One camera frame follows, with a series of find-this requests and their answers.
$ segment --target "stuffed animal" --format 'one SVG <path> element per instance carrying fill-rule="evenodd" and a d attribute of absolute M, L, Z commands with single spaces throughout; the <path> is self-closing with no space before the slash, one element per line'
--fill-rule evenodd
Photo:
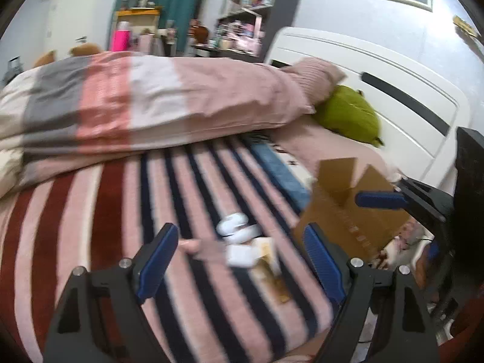
<path fill-rule="evenodd" d="M 47 65 L 56 61 L 56 51 L 51 50 L 45 55 L 41 56 L 35 63 L 33 63 L 32 68 L 41 67 L 42 65 Z"/>
<path fill-rule="evenodd" d="M 72 57 L 79 57 L 79 56 L 90 56 L 92 54 L 100 54 L 104 50 L 102 50 L 98 45 L 95 43 L 84 43 L 82 45 L 76 46 L 69 51 L 69 54 Z M 46 53 L 45 55 L 38 58 L 38 60 L 33 64 L 32 68 L 41 67 L 43 65 L 47 65 L 56 61 L 56 51 L 51 50 L 50 52 Z"/>
<path fill-rule="evenodd" d="M 76 46 L 70 50 L 70 54 L 72 57 L 79 57 L 79 56 L 90 56 L 92 54 L 100 54 L 104 50 L 102 50 L 98 45 L 95 43 L 83 43 L 82 45 Z"/>

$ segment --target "gray stripe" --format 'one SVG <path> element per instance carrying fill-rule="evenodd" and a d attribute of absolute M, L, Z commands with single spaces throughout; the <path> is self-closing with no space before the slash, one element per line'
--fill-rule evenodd
<path fill-rule="evenodd" d="M 90 61 L 91 56 L 71 57 L 40 69 L 23 118 L 27 154 L 77 147 L 79 101 Z"/>
<path fill-rule="evenodd" d="M 427 108 L 425 105 L 418 102 L 415 98 L 408 95 L 407 93 L 403 92 L 399 88 L 392 86 L 390 83 L 387 83 L 376 76 L 369 74 L 368 72 L 362 72 L 361 80 L 374 88 L 384 92 L 385 94 L 391 96 L 392 98 L 396 99 L 403 105 L 405 105 L 410 110 L 414 111 L 427 121 L 432 127 L 434 127 L 437 131 L 439 131 L 442 135 L 447 136 L 450 130 L 450 126 L 442 120 L 438 115 L 436 115 L 432 110 Z"/>

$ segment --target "pillow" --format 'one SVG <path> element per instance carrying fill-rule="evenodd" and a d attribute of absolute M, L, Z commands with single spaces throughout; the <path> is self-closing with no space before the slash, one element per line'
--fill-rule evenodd
<path fill-rule="evenodd" d="M 314 106 L 326 100 L 346 77 L 336 65 L 317 57 L 305 57 L 281 70 L 289 74 Z"/>
<path fill-rule="evenodd" d="M 56 51 L 51 50 L 49 53 L 46 53 L 45 55 L 40 57 L 35 63 L 33 63 L 32 68 L 41 67 L 42 65 L 47 65 L 53 63 L 54 61 L 56 61 Z"/>
<path fill-rule="evenodd" d="M 378 116 L 362 94 L 349 87 L 337 86 L 331 97 L 316 108 L 314 119 L 324 128 L 347 138 L 375 147 L 382 144 L 378 138 Z"/>

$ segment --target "blue gripper pad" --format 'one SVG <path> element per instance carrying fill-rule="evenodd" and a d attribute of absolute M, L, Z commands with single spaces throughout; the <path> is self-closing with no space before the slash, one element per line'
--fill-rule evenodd
<path fill-rule="evenodd" d="M 302 241 L 326 296 L 341 307 L 351 286 L 348 256 L 341 247 L 330 243 L 314 223 L 304 229 Z"/>
<path fill-rule="evenodd" d="M 139 304 L 153 297 L 178 246 L 178 228 L 165 224 L 153 241 L 140 248 L 133 259 L 133 289 Z"/>
<path fill-rule="evenodd" d="M 355 195 L 355 203 L 361 208 L 390 210 L 398 210 L 407 206 L 407 201 L 402 194 L 390 191 L 360 191 Z"/>

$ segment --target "pink thermos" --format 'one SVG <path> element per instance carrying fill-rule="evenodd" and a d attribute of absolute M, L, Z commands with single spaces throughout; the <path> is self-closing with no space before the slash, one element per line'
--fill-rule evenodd
<path fill-rule="evenodd" d="M 131 31 L 129 30 L 129 22 L 119 22 L 118 29 L 114 32 L 113 42 L 111 44 L 111 51 L 122 52 L 124 50 L 128 50 L 130 36 Z"/>

